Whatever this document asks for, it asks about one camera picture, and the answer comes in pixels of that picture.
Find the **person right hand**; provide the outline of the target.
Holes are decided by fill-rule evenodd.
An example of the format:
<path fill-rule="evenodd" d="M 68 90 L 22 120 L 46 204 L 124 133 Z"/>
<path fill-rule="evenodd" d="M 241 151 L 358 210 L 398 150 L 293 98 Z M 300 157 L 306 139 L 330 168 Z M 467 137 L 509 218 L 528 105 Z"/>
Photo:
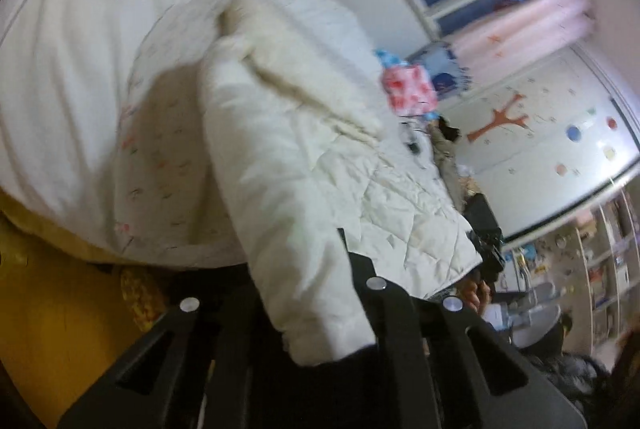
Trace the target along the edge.
<path fill-rule="evenodd" d="M 482 316 L 491 304 L 491 289 L 484 281 L 465 277 L 457 283 L 460 299 L 479 316 Z"/>

